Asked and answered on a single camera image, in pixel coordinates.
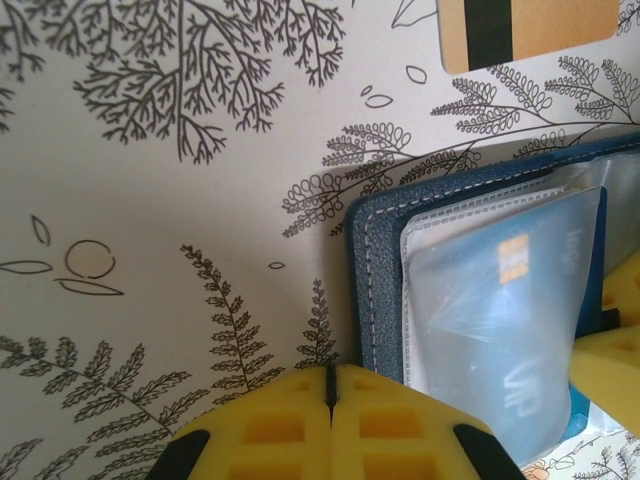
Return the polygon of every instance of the wallet stitching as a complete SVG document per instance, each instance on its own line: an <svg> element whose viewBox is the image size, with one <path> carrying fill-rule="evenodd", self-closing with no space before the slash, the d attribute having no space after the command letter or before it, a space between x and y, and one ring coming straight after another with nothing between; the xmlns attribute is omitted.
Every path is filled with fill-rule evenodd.
<svg viewBox="0 0 640 480"><path fill-rule="evenodd" d="M632 143L629 145L625 145L624 149L628 149L631 147L636 147L640 145L640 142L636 142L636 143ZM451 195L454 195L456 193L460 193L464 190L469 190L471 188L476 188L476 187L482 187L485 185L489 185L491 183L494 182L503 182L505 180L510 180L512 178L518 178L521 177L522 175L527 175L529 173L535 173L535 172L539 172L540 170L546 170L549 168L553 168L556 167L558 165L561 164L566 164L571 162L572 160L579 160L581 158L586 158L586 157L591 157L593 155L603 155L605 153L608 152L614 152L614 151L619 151L621 150L620 146L615 146L615 147L610 147L610 148L605 148L604 150L602 150L601 152L589 152L589 153L585 153L583 155L578 155L577 157L569 157L569 158L565 158L562 160L558 160L556 162L552 162L549 165L544 165L538 168L534 168L531 170L525 170L523 172L519 172L519 173L515 173L513 175L507 175L505 177L500 177L500 178L494 178L494 179L490 179L490 180L486 180L484 182L479 182L479 183L473 183L473 184L469 184L469 185L465 185L463 187L459 187L456 188L454 190L449 190L448 192L445 192L443 194L437 194L437 195L431 195L428 197L424 197L424 198L420 198L417 200L413 200L411 202L408 203L401 203L400 205L394 205L393 207L388 207L385 208L384 210L376 210L375 212L369 214L369 216L367 217L367 219L364 222L364 253L365 253L365 267L366 267L366 271L367 271L367 296L369 299L369 323L370 323L370 327L371 327L371 352L372 352L372 356L373 356L373 370L374 372L378 373L378 359L376 357L376 326L375 326L375 314L373 311L373 289L372 289L372 278L371 278L371 256L369 254L369 249L371 248L369 245L369 222L371 222L371 220L376 217L377 215L381 215L384 213L388 213L388 212L394 212L396 210L402 210L404 208L407 207L412 207L415 205L418 205L420 203L423 202L429 202L431 200L436 200L436 199L443 199L443 198L447 198L450 197Z"/></svg>
<svg viewBox="0 0 640 480"><path fill-rule="evenodd" d="M536 185L540 185L544 183L544 181L540 181L540 182L536 182L533 183L530 186L536 186ZM508 195L509 193L514 193L517 192L518 190L522 190L524 188L525 184L522 184L521 187L514 187L514 188L510 188L509 190L503 192L500 196L504 196L504 195ZM561 193L566 192L566 190L562 189L562 188L557 188L553 191L541 191L541 192L532 192L529 194L525 194L527 196L527 198L521 198L521 197L516 197L516 198L507 198L507 199L502 199L500 201L500 203L498 205L491 205L491 204L484 204L484 205L478 205L476 206L475 209L467 211L467 212L451 212L448 215L446 215L446 223L452 223L455 222L457 220L461 220L463 218L468 218L468 217L473 217L475 215L479 215L481 213L487 213L489 211L494 211L494 210L501 210L505 207L510 207L512 205L519 205L519 204L528 204L531 202L535 202L536 200L540 200L543 198L552 198L555 197L557 195L560 195ZM441 225L442 223L445 222L445 220L443 219L443 221L438 221L438 218L434 219L429 219L428 217L424 220L424 222L426 222L426 225L423 225L420 229L416 229L416 230L428 230L430 228L436 227L438 225ZM402 262L403 265L403 271L406 271L406 267L407 267L407 259L406 259L406 255L405 255L405 259ZM405 318L408 318L408 309L409 309L409 299L408 299L408 295L405 295L406 290L407 290L407 279L406 276L405 278L403 278L403 289L402 289L402 300L403 300L403 320ZM402 322L402 334L404 337L404 333L408 328L408 324L406 322ZM411 375L411 364L410 364L410 359L409 357L406 355L404 355L403 358L403 362L406 362L406 371L405 371L405 378L404 378L404 384L407 386L411 386L411 383L408 381L409 380L409 376Z"/></svg>

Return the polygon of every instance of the black magnetic stripe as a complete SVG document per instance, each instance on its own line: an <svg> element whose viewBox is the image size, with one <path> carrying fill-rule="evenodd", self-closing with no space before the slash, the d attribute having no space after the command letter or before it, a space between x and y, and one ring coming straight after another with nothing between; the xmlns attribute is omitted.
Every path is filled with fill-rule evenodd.
<svg viewBox="0 0 640 480"><path fill-rule="evenodd" d="M511 0L464 0L469 70L513 60Z"/></svg>

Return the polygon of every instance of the drawn leaf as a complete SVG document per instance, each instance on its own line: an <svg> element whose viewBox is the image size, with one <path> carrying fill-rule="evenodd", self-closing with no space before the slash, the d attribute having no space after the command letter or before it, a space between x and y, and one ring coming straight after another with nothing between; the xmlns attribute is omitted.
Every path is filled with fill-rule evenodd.
<svg viewBox="0 0 640 480"><path fill-rule="evenodd" d="M127 417L119 418L113 422L109 422L107 425L100 427L87 437L88 442L96 442L103 438L108 438L113 435L117 435L122 432L127 432L133 428L137 428L140 425L149 421L149 415L146 412L136 412Z"/></svg>
<svg viewBox="0 0 640 480"><path fill-rule="evenodd" d="M435 0L401 0L391 28L411 27L437 12Z"/></svg>
<svg viewBox="0 0 640 480"><path fill-rule="evenodd" d="M141 448L134 452L125 453L104 467L104 472L113 472L124 467L130 467L131 465L136 465L138 463L155 460L166 447L166 445L154 445L152 447Z"/></svg>
<svg viewBox="0 0 640 480"><path fill-rule="evenodd" d="M613 115L615 104L608 98L599 98L591 102L582 102L576 105L576 112L595 120L608 120Z"/></svg>
<svg viewBox="0 0 640 480"><path fill-rule="evenodd" d="M171 432L169 432L166 428L159 428L142 435L135 435L130 438L125 438L124 440L118 440L117 442L105 445L100 450L98 450L96 452L96 457L104 457L106 455L122 452L124 450L144 447L151 443L155 443L158 440L162 440L168 435L171 435Z"/></svg>
<svg viewBox="0 0 640 480"><path fill-rule="evenodd" d="M47 385L44 387L43 392L46 395L51 395L53 393L61 392L78 378L78 374L76 372L64 371L60 375L54 377L53 379L47 382Z"/></svg>
<svg viewBox="0 0 640 480"><path fill-rule="evenodd" d="M28 442L19 443L5 453L0 459L0 478L9 480L18 473L20 464L40 442L42 442L42 439L36 438Z"/></svg>
<svg viewBox="0 0 640 480"><path fill-rule="evenodd" d="M76 344L68 337L61 337L56 349L56 365L61 368L71 368L78 360Z"/></svg>
<svg viewBox="0 0 640 480"><path fill-rule="evenodd" d="M171 404L170 407L164 407L162 409L162 412L160 413L160 416L158 417L158 421L165 427L173 425L180 419L180 416L185 413L189 409L189 407L191 407L191 405L196 403L208 393L209 390L195 390L188 393L181 399Z"/></svg>
<svg viewBox="0 0 640 480"><path fill-rule="evenodd" d="M111 388L126 392L133 384L134 379L138 376L142 361L144 360L144 347L138 344L127 362L113 374L107 382Z"/></svg>
<svg viewBox="0 0 640 480"><path fill-rule="evenodd" d="M247 380L244 375L229 375L218 380L213 385L211 385L211 387L231 390L232 388L240 388L246 386L246 382Z"/></svg>
<svg viewBox="0 0 640 480"><path fill-rule="evenodd" d="M53 267L46 262L39 260L18 260L15 262L0 263L0 270L17 273L19 275L35 275L53 270Z"/></svg>
<svg viewBox="0 0 640 480"><path fill-rule="evenodd" d="M507 87L527 110L533 109L540 113L553 104L553 99L548 97L537 83L507 65L490 67L489 73Z"/></svg>
<svg viewBox="0 0 640 480"><path fill-rule="evenodd" d="M237 372L242 369L242 363L240 360L224 360L215 363L211 369L215 371Z"/></svg>
<svg viewBox="0 0 640 480"><path fill-rule="evenodd" d="M62 288L74 293L82 293L83 295L95 296L113 296L124 295L120 290L116 290L106 285L89 282L87 280L75 280L72 278L56 278L56 281Z"/></svg>
<svg viewBox="0 0 640 480"><path fill-rule="evenodd" d="M111 365L113 349L104 340L98 345L98 350L84 370L84 374L94 380L101 380Z"/></svg>
<svg viewBox="0 0 640 480"><path fill-rule="evenodd" d="M273 358L273 355L268 353L266 355L262 355L256 358L255 360L251 360L245 367L245 373L247 375L253 375L254 373L257 373L272 358Z"/></svg>
<svg viewBox="0 0 640 480"><path fill-rule="evenodd" d="M42 377L49 373L53 367L50 363L38 361L20 372L23 377Z"/></svg>
<svg viewBox="0 0 640 480"><path fill-rule="evenodd" d="M371 95L367 98L367 101L364 104L369 108L384 108L393 103L393 98L389 95L383 95L381 93L377 93L375 95Z"/></svg>
<svg viewBox="0 0 640 480"><path fill-rule="evenodd" d="M44 222L35 215L31 215L31 226L33 227L33 232L36 234L38 241L47 247L50 246L51 235L49 234L49 229Z"/></svg>
<svg viewBox="0 0 640 480"><path fill-rule="evenodd" d="M271 380L276 378L282 372L284 372L284 368L282 367L272 368L270 370L267 370L266 372L262 372L257 377L253 377L252 379L249 380L249 384L248 384L249 389L253 391L253 390L256 390L257 388L265 386L267 383L269 383Z"/></svg>
<svg viewBox="0 0 640 480"><path fill-rule="evenodd" d="M145 480L151 471L151 466L135 468L127 472L122 472L113 477L113 480Z"/></svg>
<svg viewBox="0 0 640 480"><path fill-rule="evenodd" d="M131 400L140 406L148 405L190 376L187 372L171 372L168 375L162 375L141 387L131 396Z"/></svg>
<svg viewBox="0 0 640 480"><path fill-rule="evenodd" d="M104 389L105 386L99 381L81 383L67 395L64 402L62 402L62 408L69 408L73 405L77 405L83 400L104 391Z"/></svg>
<svg viewBox="0 0 640 480"><path fill-rule="evenodd" d="M118 392L109 392L102 397L91 400L87 405L82 407L75 416L76 422L81 422L87 418L102 415L113 408L124 403L123 396Z"/></svg>
<svg viewBox="0 0 640 480"><path fill-rule="evenodd" d="M73 467L73 464L76 463L78 457L80 457L80 455L82 455L88 448L89 447L87 446L72 448L45 467L44 470L34 477L34 480L59 479L63 472L66 472Z"/></svg>
<svg viewBox="0 0 640 480"><path fill-rule="evenodd" d="M29 338L29 352L31 358L41 360L47 354L47 344L38 337Z"/></svg>
<svg viewBox="0 0 640 480"><path fill-rule="evenodd" d="M405 71L407 73L407 77L413 83L417 83L418 85L424 85L427 83L427 72L425 72L420 67L416 67L415 65L407 65L405 67Z"/></svg>

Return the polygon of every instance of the white stitching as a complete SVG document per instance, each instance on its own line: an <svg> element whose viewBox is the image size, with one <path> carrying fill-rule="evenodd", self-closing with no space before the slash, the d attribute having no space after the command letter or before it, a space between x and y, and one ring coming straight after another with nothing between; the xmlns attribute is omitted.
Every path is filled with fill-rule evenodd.
<svg viewBox="0 0 640 480"><path fill-rule="evenodd" d="M440 194L440 195L431 195L429 197L424 197L421 198L419 200L413 200L409 203L401 203L400 205L396 205L393 207L389 207L386 208L384 210L376 210L374 213L370 214L367 219L364 222L364 256L365 256L365 262L366 262L366 270L367 270L367 296L369 298L369 322L370 322L370 326L371 326L371 352L373 355L373 371L378 373L378 360L376 358L376 325L375 325L375 316L373 313L373 289L371 286L372 283L372 278L371 278L371 258L369 256L369 237L368 237L368 231L369 231L369 222L371 221L371 219L373 219L373 217L375 217L376 215L381 215L383 213L388 213L388 212L393 212L396 210L401 210L404 209L408 206L413 206L413 205L417 205L419 203L422 202L428 202L430 200L435 200L438 198L446 198L449 197L451 195L453 195L454 193L458 193L461 192L462 190L468 190L470 188L475 188L475 187L481 187L484 185L488 185L490 183L493 182L503 182L506 180L510 180L512 178L518 178L521 177L523 175L527 175L529 173L535 173L535 172L539 172L540 170L546 170L549 168L553 168L556 167L560 164L563 163L569 163L572 160L580 160L581 158L586 158L586 157L591 157L591 156L601 156L604 155L608 152L612 152L615 150L627 150L627 149L631 149L632 147L637 147L638 145L640 145L640 142L636 142L636 143L632 143L629 145L624 145L623 147L621 146L617 146L617 147L610 147L607 148L601 152L589 152L589 153L585 153L583 155L579 155L577 157L570 157L570 158L566 158L563 160L558 160L557 162L553 162L549 165L545 165L543 167L539 167L539 168L534 168L532 170L525 170L524 172L520 172L520 173L516 173L514 175L508 175L506 177L501 177L501 178L493 178L491 180L487 180L485 182L480 182L480 183L475 183L475 184L469 184L469 185L465 185L464 187L460 187L460 188L456 188L454 190L449 190L448 192L445 192L444 194Z"/></svg>

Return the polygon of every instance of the drawn circle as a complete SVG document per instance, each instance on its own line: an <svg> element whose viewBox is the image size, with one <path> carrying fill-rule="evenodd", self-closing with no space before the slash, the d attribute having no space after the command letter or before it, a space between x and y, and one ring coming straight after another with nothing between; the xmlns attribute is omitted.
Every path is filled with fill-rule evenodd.
<svg viewBox="0 0 640 480"><path fill-rule="evenodd" d="M111 249L96 240L80 240L64 256L67 269L81 278L102 278L116 266Z"/></svg>

